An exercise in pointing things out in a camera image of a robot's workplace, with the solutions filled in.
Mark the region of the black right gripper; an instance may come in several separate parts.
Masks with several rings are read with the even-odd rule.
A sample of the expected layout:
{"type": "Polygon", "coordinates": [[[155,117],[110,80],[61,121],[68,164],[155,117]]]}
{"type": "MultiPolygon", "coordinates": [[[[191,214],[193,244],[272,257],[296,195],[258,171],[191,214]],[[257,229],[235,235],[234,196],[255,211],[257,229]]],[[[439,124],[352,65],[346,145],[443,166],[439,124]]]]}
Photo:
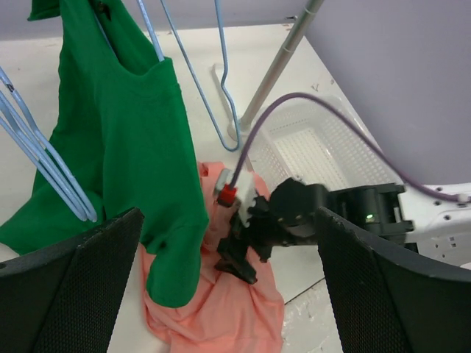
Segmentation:
{"type": "Polygon", "coordinates": [[[271,214],[268,200],[261,195],[255,197],[255,205],[248,209],[250,218],[246,227],[236,213],[231,221],[230,236],[219,241],[217,252],[220,256],[214,268],[232,274],[247,284],[257,282],[256,271],[247,261],[247,253],[252,249],[260,261],[272,256],[275,246],[294,245],[294,238],[271,214]]]}

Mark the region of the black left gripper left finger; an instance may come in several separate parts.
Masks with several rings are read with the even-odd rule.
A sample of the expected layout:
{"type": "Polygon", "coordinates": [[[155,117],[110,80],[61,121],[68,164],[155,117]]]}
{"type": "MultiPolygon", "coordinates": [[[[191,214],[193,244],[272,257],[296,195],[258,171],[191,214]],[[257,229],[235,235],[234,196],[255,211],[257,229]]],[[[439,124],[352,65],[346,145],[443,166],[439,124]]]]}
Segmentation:
{"type": "Polygon", "coordinates": [[[106,352],[143,222],[134,207],[1,263],[1,351],[106,352]]]}

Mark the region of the pink t shirt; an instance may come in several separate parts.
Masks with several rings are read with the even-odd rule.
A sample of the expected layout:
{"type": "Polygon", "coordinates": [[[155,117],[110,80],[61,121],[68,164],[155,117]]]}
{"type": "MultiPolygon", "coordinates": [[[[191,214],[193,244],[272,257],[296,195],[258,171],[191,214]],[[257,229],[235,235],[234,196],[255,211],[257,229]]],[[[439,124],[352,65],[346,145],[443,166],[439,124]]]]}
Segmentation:
{"type": "Polygon", "coordinates": [[[224,164],[199,163],[198,171],[209,226],[201,247],[202,268],[196,293],[180,308],[154,303],[141,291],[149,331],[167,343],[171,352],[281,352],[284,301],[270,263],[249,250],[249,263],[258,281],[249,285],[215,269],[218,242],[227,236],[233,210],[221,207],[212,192],[224,164]]]}

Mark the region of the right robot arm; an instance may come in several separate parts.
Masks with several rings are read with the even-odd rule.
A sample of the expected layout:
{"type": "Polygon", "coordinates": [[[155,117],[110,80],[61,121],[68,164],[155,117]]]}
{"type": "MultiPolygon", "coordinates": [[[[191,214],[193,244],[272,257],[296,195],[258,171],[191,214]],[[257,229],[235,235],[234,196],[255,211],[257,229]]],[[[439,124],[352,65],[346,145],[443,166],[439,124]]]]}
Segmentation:
{"type": "Polygon", "coordinates": [[[218,204],[236,204],[238,209],[230,219],[227,236],[219,241],[220,259],[215,268],[255,284],[256,270],[249,264],[248,250],[253,249],[265,263],[275,246],[317,245],[320,225],[315,213],[320,207],[374,235],[404,244],[406,234],[414,230],[413,221],[404,219],[400,206],[399,195],[405,190],[402,185],[387,183],[331,191],[322,184],[306,185],[288,178],[265,197],[254,187],[244,196],[241,187],[217,182],[218,204]]]}

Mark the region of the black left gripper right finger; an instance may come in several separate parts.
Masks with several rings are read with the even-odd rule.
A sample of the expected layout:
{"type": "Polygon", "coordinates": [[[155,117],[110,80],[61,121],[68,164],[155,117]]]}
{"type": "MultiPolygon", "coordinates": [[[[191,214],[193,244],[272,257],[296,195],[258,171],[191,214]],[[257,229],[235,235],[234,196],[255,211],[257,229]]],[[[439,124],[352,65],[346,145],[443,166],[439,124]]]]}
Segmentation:
{"type": "Polygon", "coordinates": [[[469,352],[470,270],[315,212],[343,352],[469,352]]]}

